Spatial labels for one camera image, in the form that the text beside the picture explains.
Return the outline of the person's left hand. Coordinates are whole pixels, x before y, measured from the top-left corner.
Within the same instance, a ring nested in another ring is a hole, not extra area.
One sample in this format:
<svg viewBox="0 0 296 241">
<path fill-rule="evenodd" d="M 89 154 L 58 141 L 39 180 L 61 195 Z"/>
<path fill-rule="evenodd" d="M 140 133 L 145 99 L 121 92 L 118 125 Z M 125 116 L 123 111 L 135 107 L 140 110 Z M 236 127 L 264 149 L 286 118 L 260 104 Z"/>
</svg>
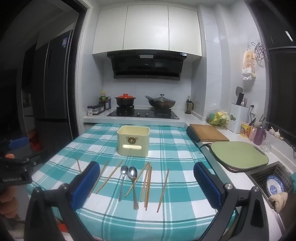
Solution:
<svg viewBox="0 0 296 241">
<path fill-rule="evenodd" d="M 16 199 L 16 186 L 10 186 L 1 194 L 0 212 L 5 218 L 14 218 L 18 212 L 18 201 Z"/>
</svg>

